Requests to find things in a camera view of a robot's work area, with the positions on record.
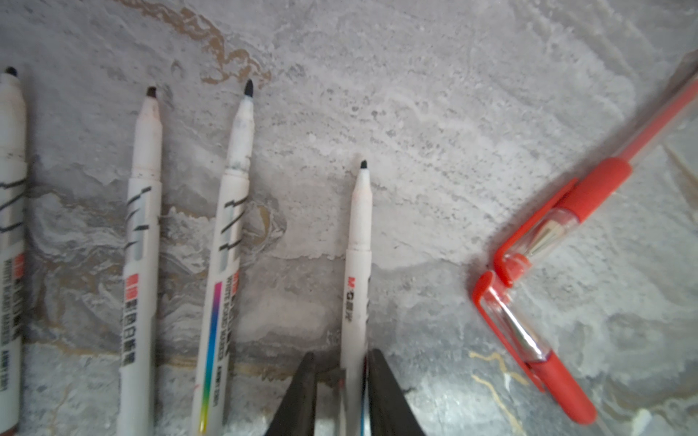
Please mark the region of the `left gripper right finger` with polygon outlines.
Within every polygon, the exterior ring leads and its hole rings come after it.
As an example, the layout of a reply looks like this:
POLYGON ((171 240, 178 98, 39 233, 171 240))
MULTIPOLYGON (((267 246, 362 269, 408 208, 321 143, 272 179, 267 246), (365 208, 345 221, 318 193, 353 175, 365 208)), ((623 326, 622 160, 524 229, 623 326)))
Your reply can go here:
POLYGON ((370 426, 377 436, 425 436, 379 349, 367 354, 370 426))

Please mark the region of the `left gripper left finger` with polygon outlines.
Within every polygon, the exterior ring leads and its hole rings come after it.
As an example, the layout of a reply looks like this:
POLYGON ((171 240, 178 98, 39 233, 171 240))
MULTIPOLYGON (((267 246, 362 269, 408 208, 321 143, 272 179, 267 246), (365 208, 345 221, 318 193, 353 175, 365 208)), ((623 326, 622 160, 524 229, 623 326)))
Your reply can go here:
POLYGON ((307 352, 294 373, 265 436, 314 436, 316 399, 316 355, 307 352))

